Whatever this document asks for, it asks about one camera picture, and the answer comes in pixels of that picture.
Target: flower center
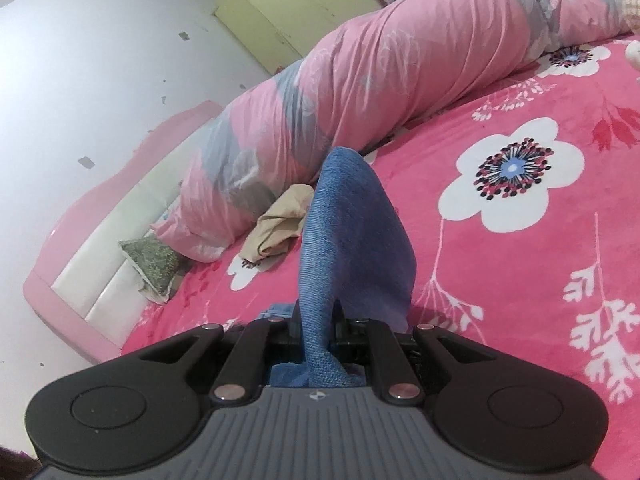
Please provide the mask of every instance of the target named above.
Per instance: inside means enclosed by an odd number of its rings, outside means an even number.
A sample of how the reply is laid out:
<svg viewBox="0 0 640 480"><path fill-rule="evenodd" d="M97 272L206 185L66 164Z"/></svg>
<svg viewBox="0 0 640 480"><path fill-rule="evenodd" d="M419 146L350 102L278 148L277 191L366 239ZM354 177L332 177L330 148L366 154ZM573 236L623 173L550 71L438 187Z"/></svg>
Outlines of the flower center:
<svg viewBox="0 0 640 480"><path fill-rule="evenodd" d="M549 62L554 66L569 68L580 65L581 63L586 63L591 59L593 59L593 54L590 49L581 49L579 46L569 46L554 52L551 58L549 58Z"/></svg>
<svg viewBox="0 0 640 480"><path fill-rule="evenodd" d="M512 142L488 156L478 167L474 186L487 200L498 195L507 198L526 193L534 184L542 182L545 171L551 169L546 158L553 154L551 148L540 146L530 137Z"/></svg>

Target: gray ribbed plate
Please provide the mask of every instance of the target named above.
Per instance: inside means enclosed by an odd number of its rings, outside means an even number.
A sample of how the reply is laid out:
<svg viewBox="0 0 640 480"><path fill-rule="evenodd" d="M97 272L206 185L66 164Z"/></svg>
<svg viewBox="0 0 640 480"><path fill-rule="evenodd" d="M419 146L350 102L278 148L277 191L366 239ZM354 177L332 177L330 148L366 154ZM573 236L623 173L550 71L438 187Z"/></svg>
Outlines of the gray ribbed plate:
<svg viewBox="0 0 640 480"><path fill-rule="evenodd" d="M49 467L38 480L83 477ZM597 480L587 466L551 475L506 473L453 449L413 408L370 388L265 388L214 412L180 454L118 480Z"/></svg>

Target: pink headboard frame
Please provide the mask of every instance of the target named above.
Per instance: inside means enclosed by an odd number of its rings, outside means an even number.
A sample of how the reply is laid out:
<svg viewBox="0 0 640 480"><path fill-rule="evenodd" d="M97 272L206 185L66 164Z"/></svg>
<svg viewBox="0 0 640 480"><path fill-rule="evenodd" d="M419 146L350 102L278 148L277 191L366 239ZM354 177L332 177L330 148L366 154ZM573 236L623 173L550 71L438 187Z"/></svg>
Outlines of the pink headboard frame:
<svg viewBox="0 0 640 480"><path fill-rule="evenodd" d="M118 202L158 162L221 111L219 104L205 101L160 124L118 174L93 188L69 208L40 250L22 287L24 297L40 319L90 361L113 359L120 355L120 348L66 304L52 290L53 283Z"/></svg>

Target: headboard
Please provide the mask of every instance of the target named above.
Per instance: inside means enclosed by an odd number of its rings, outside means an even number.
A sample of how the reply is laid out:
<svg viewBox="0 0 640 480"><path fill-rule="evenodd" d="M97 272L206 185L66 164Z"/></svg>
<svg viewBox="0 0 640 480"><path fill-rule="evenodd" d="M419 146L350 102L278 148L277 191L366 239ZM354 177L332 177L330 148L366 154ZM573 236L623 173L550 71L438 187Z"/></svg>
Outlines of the headboard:
<svg viewBox="0 0 640 480"><path fill-rule="evenodd" d="M221 111L206 101L158 126L118 174L69 208L45 241L24 297L90 361L119 356L147 304L118 242L144 236L177 199L207 123Z"/></svg>

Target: beige cloth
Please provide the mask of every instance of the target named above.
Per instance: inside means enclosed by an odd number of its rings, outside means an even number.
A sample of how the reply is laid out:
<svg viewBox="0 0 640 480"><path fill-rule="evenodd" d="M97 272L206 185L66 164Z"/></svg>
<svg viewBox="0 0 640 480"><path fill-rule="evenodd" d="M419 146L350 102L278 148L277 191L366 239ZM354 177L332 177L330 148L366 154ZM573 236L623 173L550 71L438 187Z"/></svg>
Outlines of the beige cloth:
<svg viewBox="0 0 640 480"><path fill-rule="evenodd" d="M306 212L309 210L314 190L307 184L294 184L258 218L249 233L239 256L256 264L267 256L289 251L290 242L302 234Z"/></svg>
<svg viewBox="0 0 640 480"><path fill-rule="evenodd" d="M622 17L634 34L640 33L640 0L622 0Z"/></svg>

